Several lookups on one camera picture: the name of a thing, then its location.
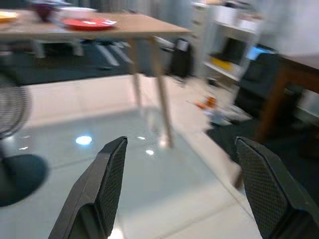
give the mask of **white tile floor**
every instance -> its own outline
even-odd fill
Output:
[[[205,135],[206,118],[192,104],[207,95],[205,85],[165,81],[173,149],[160,143],[153,78],[141,76],[142,109],[134,104],[130,76],[28,87],[30,119],[5,140],[6,150],[43,157],[50,173],[30,197],[0,208],[0,238],[47,238],[75,180],[105,143],[121,135],[129,145],[112,239],[261,238],[247,199],[231,186],[238,166]],[[223,104],[231,100],[225,90],[214,93]],[[77,145],[81,135],[92,136],[92,144]]]

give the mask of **purple bowl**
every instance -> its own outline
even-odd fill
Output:
[[[32,8],[43,22],[49,21],[49,17],[55,9],[54,5],[47,3],[34,3]]]

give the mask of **wooden table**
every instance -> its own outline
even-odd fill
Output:
[[[282,66],[278,78],[261,115],[261,123],[256,132],[256,141],[264,142],[269,131],[272,130],[274,119],[288,83],[294,83],[319,93],[319,54],[282,57]]]
[[[129,13],[96,13],[95,17],[104,17],[117,21],[114,29],[106,31],[72,31],[53,23],[39,22],[31,11],[14,10],[20,14],[19,20],[12,27],[0,31],[0,41],[10,40],[56,40],[56,39],[96,39],[96,38],[124,38],[130,44],[130,58],[132,60],[131,73],[133,75],[134,90],[137,104],[141,105],[139,85],[136,39],[146,38],[151,44],[153,70],[157,78],[157,89],[163,113],[167,143],[172,147],[172,132],[170,127],[169,110],[162,67],[160,65],[160,52],[155,36],[177,36],[189,33],[188,29],[178,27],[154,18]]]

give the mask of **red plate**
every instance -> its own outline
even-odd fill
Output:
[[[74,19],[66,18],[63,23],[72,30],[101,31],[113,27],[117,22],[105,18]]]

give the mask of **table top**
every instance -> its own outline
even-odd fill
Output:
[[[117,21],[116,27],[104,31],[73,31],[61,25],[40,22],[34,12],[11,10],[19,13],[16,23],[0,30],[0,40],[54,40],[73,38],[146,38],[150,36],[175,36],[190,31],[142,14],[95,13],[93,17],[104,17]]]
[[[285,64],[319,76],[319,54],[282,56]]]

